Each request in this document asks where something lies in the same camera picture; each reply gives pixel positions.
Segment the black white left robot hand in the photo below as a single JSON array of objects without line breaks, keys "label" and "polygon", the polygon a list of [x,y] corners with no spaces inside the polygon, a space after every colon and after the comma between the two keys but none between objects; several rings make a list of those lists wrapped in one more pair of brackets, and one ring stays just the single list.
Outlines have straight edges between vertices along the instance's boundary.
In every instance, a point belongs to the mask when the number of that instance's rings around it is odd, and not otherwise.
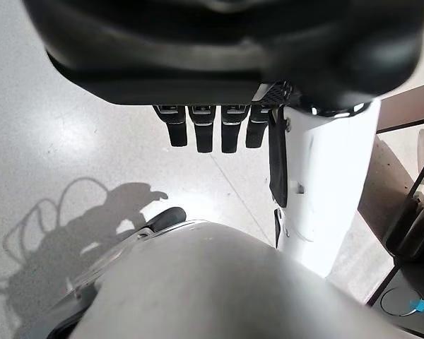
[{"label": "black white left robot hand", "polygon": [[423,48],[424,1],[25,1],[49,60],[116,105],[154,108],[174,147],[269,139],[276,245],[320,276],[363,192],[382,110]]}]

